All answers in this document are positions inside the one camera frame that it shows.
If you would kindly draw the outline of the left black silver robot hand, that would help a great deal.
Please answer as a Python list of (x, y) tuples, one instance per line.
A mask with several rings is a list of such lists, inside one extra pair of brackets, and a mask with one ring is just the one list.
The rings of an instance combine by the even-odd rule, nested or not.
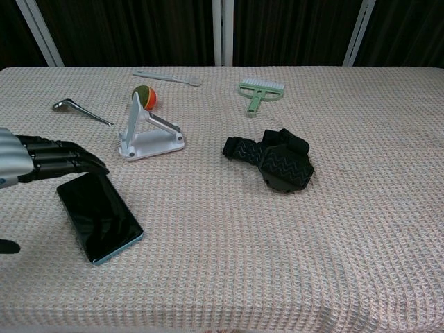
[(0, 128), (0, 189), (71, 173), (109, 173), (105, 163), (82, 146)]

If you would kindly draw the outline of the black smartphone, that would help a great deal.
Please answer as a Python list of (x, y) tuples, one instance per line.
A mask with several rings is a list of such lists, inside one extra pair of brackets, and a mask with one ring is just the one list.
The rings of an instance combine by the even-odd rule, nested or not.
[(107, 176), (86, 173), (57, 187), (57, 194), (88, 260), (99, 265), (144, 236)]

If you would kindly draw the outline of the white folding phone stand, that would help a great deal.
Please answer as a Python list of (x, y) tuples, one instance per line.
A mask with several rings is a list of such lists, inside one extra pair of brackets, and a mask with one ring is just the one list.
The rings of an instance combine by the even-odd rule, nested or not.
[[(140, 121), (154, 125), (155, 129), (138, 133)], [(137, 92), (133, 94), (128, 124), (119, 132), (118, 139), (119, 154), (128, 161), (179, 151), (185, 147), (185, 137), (180, 127), (145, 110)]]

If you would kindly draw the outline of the green hand brush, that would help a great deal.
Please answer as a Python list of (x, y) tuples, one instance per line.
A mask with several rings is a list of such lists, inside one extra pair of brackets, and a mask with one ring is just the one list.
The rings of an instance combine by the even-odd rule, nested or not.
[(284, 96), (285, 84), (266, 80), (246, 78), (237, 87), (240, 96), (250, 99), (246, 110), (247, 117), (255, 117), (262, 101), (277, 101)]

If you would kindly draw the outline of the metal shoehorn tool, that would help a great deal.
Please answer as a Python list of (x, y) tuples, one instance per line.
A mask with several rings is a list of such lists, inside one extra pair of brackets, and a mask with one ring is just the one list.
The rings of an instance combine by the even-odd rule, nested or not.
[(70, 98), (63, 99), (63, 100), (53, 104), (53, 106), (52, 106), (52, 110), (54, 110), (54, 111), (63, 111), (63, 110), (68, 110), (68, 109), (75, 110), (75, 111), (77, 111), (81, 114), (84, 114), (96, 121), (104, 123), (105, 125), (107, 125), (109, 127), (114, 125), (112, 122), (109, 122), (109, 121), (105, 120), (104, 118), (94, 114), (93, 112), (86, 110), (84, 107), (80, 106), (79, 104), (77, 104), (76, 102), (74, 102)]

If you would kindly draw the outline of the green orange ball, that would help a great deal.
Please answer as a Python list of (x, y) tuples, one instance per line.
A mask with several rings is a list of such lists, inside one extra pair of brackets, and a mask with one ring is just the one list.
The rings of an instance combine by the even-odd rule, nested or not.
[(152, 110), (157, 105), (157, 95), (152, 87), (139, 85), (133, 90), (132, 96), (135, 93), (138, 94), (139, 101), (145, 110)]

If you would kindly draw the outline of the white plastic spoon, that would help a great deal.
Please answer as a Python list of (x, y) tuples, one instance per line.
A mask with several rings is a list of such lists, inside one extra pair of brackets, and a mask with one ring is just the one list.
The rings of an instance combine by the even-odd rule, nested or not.
[(154, 74), (154, 73), (143, 72), (143, 71), (134, 71), (133, 75), (143, 77), (143, 78), (152, 78), (155, 80), (183, 83), (183, 84), (187, 84), (187, 85), (190, 85), (193, 87), (199, 87), (202, 85), (202, 81), (198, 77), (195, 77), (195, 76), (191, 76), (188, 78), (178, 78), (178, 77), (172, 76), (172, 75)]

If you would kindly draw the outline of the black curtain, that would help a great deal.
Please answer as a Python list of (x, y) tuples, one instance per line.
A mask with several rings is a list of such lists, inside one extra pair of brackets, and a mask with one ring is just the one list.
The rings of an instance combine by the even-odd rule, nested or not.
[[(341, 66), (362, 0), (234, 0), (233, 66)], [(36, 0), (65, 66), (216, 66), (212, 0)], [(47, 66), (0, 0), (0, 70)], [(377, 0), (353, 66), (444, 69), (444, 0)]]

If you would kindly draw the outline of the pink waffle tablecloth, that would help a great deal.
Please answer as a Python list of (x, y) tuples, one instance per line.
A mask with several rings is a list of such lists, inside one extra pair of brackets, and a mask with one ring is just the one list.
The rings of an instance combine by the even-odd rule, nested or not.
[[(444, 69), (167, 67), (152, 80), (183, 150), (118, 153), (130, 67), (0, 71), (0, 127), (98, 155), (144, 229), (110, 261), (85, 257), (56, 193), (62, 179), (0, 189), (0, 333), (444, 333)], [(285, 84), (250, 99), (238, 84)], [(112, 122), (52, 110), (70, 98)], [(270, 188), (222, 154), (229, 137), (287, 129), (309, 144), (305, 189)]]

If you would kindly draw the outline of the white slanted frame post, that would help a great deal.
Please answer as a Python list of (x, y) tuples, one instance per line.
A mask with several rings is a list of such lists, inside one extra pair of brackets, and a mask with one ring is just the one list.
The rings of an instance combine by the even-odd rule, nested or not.
[(65, 64), (50, 34), (36, 0), (15, 0), (31, 33), (50, 67), (63, 67)]
[(343, 59), (343, 67), (352, 67), (354, 65), (376, 1), (377, 0), (361, 1), (361, 7), (357, 15), (355, 27), (353, 28), (348, 48)]

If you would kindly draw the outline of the white upright frame post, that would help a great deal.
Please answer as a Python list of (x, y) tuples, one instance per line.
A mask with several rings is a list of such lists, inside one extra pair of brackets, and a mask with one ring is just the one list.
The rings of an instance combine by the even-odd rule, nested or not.
[(231, 67), (234, 54), (234, 0), (212, 0), (214, 64)]

